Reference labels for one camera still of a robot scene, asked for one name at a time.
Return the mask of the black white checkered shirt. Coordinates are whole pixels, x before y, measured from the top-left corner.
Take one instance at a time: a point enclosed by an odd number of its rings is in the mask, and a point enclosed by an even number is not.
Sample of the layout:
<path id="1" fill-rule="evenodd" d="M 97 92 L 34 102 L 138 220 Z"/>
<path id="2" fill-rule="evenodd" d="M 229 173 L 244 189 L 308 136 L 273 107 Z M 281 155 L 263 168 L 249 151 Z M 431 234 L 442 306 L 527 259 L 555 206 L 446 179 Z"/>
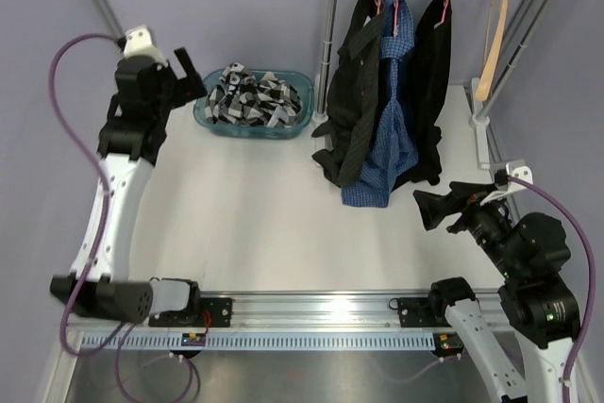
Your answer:
<path id="1" fill-rule="evenodd" d="M 302 101 L 296 88 L 273 72 L 257 78 L 233 62 L 210 91 L 203 116 L 215 125 L 292 128 L 302 118 Z"/>

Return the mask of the wooden hanger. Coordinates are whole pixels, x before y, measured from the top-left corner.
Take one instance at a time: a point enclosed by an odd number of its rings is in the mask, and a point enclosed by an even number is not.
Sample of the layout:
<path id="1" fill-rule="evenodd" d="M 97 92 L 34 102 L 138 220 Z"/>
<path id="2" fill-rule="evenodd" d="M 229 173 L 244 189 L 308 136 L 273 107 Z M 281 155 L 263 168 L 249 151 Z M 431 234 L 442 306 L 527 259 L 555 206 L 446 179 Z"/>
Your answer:
<path id="1" fill-rule="evenodd" d="M 485 102 L 491 92 L 506 27 L 509 0 L 490 0 L 483 49 L 483 65 L 475 99 Z"/>

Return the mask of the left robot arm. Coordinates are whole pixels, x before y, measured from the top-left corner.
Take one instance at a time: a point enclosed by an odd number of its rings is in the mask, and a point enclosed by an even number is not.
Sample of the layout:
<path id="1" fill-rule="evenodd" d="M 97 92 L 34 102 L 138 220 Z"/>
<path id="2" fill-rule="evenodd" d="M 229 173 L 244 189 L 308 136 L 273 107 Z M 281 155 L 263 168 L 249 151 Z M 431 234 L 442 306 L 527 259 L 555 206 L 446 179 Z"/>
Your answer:
<path id="1" fill-rule="evenodd" d="M 169 63 L 141 51 L 117 64 L 117 92 L 92 154 L 99 181 L 85 238 L 70 271 L 53 276 L 50 284 L 51 295 L 68 315 L 139 324 L 169 312 L 183 327 L 202 316 L 192 281 L 129 277 L 134 226 L 171 112 L 207 93 L 187 50 L 180 47 L 175 55 L 183 77 Z"/>

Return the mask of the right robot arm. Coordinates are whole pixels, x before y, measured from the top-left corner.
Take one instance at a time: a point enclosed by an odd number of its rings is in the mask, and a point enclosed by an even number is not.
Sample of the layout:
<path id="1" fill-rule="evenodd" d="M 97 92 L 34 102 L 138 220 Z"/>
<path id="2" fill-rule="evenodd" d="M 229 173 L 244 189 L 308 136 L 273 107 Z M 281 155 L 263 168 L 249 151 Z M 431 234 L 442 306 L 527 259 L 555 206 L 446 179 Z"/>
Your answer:
<path id="1" fill-rule="evenodd" d="M 475 293 L 462 277 L 433 283 L 427 312 L 436 324 L 461 337 L 494 402 L 576 402 L 571 352 L 579 339 L 579 304 L 560 271 L 570 259 L 562 222 L 531 212 L 517 224 L 494 198 L 496 186 L 453 182 L 449 193 L 416 191 L 425 230 L 445 217 L 447 232 L 468 232 L 503 276 L 501 307 L 522 352 L 519 375 L 481 318 Z"/>

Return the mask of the blue checkered shirt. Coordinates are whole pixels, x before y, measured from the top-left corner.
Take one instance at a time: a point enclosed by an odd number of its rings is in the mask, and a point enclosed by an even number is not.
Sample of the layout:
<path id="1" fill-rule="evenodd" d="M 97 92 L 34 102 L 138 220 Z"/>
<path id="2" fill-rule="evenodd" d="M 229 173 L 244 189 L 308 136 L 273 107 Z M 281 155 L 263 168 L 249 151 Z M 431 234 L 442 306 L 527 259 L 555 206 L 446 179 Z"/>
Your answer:
<path id="1" fill-rule="evenodd" d="M 380 42 L 382 93 L 376 137 L 359 181 L 342 188 L 342 202 L 355 208 L 386 208 L 397 179 L 418 162 L 407 106 L 407 64 L 414 48 L 411 11 L 405 0 L 384 0 Z"/>

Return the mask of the plain black shirt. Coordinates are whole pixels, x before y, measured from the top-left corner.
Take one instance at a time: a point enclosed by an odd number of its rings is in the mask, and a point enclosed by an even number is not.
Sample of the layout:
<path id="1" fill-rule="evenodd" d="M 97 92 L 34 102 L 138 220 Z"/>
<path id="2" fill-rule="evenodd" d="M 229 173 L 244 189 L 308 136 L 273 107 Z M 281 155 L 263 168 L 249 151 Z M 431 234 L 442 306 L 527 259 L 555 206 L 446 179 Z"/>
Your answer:
<path id="1" fill-rule="evenodd" d="M 443 171 L 438 144 L 443 135 L 436 125 L 445 105 L 449 81 L 452 7 L 446 12 L 443 25 L 434 29 L 441 20 L 444 0 L 432 0 L 415 28 L 415 46 L 407 65 L 407 86 L 411 102 L 411 137 L 418 152 L 418 161 L 395 182 L 395 187 L 412 182 L 440 182 Z"/>

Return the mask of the black pinstripe shirt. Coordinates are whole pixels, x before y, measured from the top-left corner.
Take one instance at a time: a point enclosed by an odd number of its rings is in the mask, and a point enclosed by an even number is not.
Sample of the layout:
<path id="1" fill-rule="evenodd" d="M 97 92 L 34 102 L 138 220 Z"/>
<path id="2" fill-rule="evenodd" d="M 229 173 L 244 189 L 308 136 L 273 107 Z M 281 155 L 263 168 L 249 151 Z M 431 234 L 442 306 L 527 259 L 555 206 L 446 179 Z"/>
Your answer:
<path id="1" fill-rule="evenodd" d="M 316 151 L 312 158 L 337 187 L 359 181 L 369 152 L 378 109 L 384 19 L 385 7 L 378 0 L 357 0 L 327 91 L 327 120 L 311 133 L 313 138 L 330 140 L 331 147 Z"/>

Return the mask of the teal plastic basin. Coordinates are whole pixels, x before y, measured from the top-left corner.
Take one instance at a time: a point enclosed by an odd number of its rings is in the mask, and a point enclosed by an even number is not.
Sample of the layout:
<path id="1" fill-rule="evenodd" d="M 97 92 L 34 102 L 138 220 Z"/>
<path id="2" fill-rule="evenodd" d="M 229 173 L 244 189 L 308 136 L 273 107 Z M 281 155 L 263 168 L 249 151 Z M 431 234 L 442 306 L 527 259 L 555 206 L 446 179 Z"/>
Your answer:
<path id="1" fill-rule="evenodd" d="M 195 102 L 193 117 L 217 135 L 292 139 L 313 113 L 313 84 L 298 72 L 250 70 L 235 62 L 210 73 L 204 84 L 208 95 Z"/>

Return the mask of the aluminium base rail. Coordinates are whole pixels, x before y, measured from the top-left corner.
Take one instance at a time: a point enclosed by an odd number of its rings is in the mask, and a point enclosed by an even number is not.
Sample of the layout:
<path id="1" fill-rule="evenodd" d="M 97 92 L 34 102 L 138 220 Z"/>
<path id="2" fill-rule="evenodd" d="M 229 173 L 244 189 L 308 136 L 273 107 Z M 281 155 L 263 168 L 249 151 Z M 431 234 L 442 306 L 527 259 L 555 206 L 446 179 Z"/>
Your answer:
<path id="1" fill-rule="evenodd" d="M 468 351 L 460 326 L 439 322 L 419 294 L 240 293 L 205 300 L 210 319 L 164 323 L 153 318 L 135 328 L 74 321 L 72 345 L 121 351 L 429 351 L 437 357 Z"/>

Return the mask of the right aluminium frame post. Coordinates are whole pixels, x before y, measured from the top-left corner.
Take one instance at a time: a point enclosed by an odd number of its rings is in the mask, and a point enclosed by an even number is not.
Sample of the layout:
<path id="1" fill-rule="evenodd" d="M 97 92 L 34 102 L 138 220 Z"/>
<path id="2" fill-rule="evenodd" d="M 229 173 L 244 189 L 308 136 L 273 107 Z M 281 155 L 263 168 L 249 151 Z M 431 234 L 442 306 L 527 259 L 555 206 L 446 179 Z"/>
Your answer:
<path id="1" fill-rule="evenodd" d="M 553 0 L 521 0 L 510 21 L 507 35 L 502 43 L 501 56 L 495 72 L 490 95 L 498 94 L 505 85 L 505 78 L 515 69 L 524 52 L 529 48 L 543 16 Z"/>

